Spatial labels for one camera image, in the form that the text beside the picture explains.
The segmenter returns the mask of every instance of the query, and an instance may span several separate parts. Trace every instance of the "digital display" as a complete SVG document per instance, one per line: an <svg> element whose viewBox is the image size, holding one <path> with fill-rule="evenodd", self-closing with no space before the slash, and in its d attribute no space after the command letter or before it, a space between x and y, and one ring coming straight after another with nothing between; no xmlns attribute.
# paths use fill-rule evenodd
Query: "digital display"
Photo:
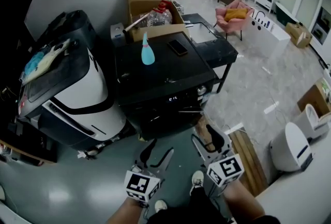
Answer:
<svg viewBox="0 0 331 224"><path fill-rule="evenodd" d="M178 100L177 96L169 98L169 102L173 102L173 101L177 101L177 100Z"/></svg>

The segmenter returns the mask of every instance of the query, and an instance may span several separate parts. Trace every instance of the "human arm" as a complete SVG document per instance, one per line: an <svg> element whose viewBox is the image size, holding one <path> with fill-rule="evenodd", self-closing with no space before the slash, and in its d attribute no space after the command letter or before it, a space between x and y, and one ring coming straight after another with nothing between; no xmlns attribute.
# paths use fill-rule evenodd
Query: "human arm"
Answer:
<svg viewBox="0 0 331 224"><path fill-rule="evenodd" d="M250 223L265 215L263 207L239 180L229 183L223 195L238 224Z"/></svg>
<svg viewBox="0 0 331 224"><path fill-rule="evenodd" d="M137 200L127 198L106 224L137 224L142 210Z"/></svg>

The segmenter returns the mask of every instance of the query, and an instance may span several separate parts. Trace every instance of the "white shoe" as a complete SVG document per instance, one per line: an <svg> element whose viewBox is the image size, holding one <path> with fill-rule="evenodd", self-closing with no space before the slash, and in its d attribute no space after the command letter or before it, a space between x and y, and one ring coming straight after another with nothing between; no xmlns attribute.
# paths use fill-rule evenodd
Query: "white shoe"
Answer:
<svg viewBox="0 0 331 224"><path fill-rule="evenodd" d="M190 195L194 188L200 188L203 187L203 172L202 171L196 171L192 176L192 188L190 191Z"/></svg>
<svg viewBox="0 0 331 224"><path fill-rule="evenodd" d="M167 204L163 200L158 200L155 202L155 212L158 213L160 210L167 210Z"/></svg>

